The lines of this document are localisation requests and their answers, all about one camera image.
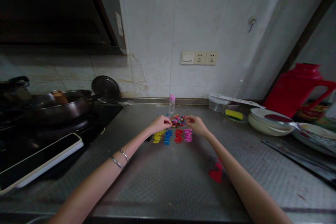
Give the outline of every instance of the wrist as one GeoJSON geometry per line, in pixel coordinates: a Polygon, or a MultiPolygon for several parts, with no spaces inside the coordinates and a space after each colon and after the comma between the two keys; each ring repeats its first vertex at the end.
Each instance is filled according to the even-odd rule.
{"type": "Polygon", "coordinates": [[[151,135],[153,135],[155,133],[150,126],[148,126],[147,128],[145,128],[143,130],[143,132],[147,135],[147,137],[149,137],[149,136],[151,136],[151,135]]]}

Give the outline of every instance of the silver bracelet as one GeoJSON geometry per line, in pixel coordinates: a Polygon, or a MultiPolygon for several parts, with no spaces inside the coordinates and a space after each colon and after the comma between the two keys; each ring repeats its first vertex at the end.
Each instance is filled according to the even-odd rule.
{"type": "Polygon", "coordinates": [[[123,152],[123,151],[120,149],[120,153],[124,155],[124,157],[126,158],[126,161],[127,161],[127,163],[128,163],[129,158],[126,156],[125,152],[123,152]]]}
{"type": "Polygon", "coordinates": [[[124,169],[123,165],[119,163],[113,156],[111,157],[111,159],[117,166],[119,166],[119,168],[121,168],[122,170],[124,169]]]}

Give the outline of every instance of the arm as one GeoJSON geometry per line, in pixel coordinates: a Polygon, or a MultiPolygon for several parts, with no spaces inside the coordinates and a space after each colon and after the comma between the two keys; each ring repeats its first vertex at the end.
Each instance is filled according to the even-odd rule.
{"type": "Polygon", "coordinates": [[[254,223],[292,224],[285,212],[206,128],[201,118],[188,116],[187,125],[213,147],[254,223]]]}
{"type": "MultiPolygon", "coordinates": [[[[139,146],[150,135],[171,126],[172,123],[169,118],[161,115],[121,149],[130,159],[139,146]]],[[[113,157],[118,160],[121,165],[125,166],[127,164],[126,158],[119,151],[117,151],[113,157]]],[[[92,208],[112,185],[120,172],[121,168],[111,159],[106,160],[73,191],[66,202],[61,206],[58,213],[49,221],[49,224],[83,223],[92,208]]]]}

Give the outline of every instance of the yellow sponge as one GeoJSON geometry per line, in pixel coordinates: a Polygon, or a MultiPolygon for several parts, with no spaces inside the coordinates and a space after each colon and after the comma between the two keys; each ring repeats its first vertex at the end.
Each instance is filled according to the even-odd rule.
{"type": "Polygon", "coordinates": [[[225,110],[225,115],[237,118],[239,120],[243,120],[243,118],[244,118],[242,113],[237,112],[237,111],[233,111],[233,110],[227,110],[227,109],[225,110]]]}

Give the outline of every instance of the power socket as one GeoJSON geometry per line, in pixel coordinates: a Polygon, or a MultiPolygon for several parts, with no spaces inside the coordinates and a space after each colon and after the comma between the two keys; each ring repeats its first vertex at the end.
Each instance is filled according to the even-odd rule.
{"type": "Polygon", "coordinates": [[[207,56],[207,52],[196,51],[194,53],[194,61],[192,62],[192,64],[193,65],[204,65],[206,56],[207,56]]]}
{"type": "Polygon", "coordinates": [[[216,65],[217,64],[217,58],[218,58],[218,52],[217,51],[207,52],[204,64],[205,65],[216,65]]]}

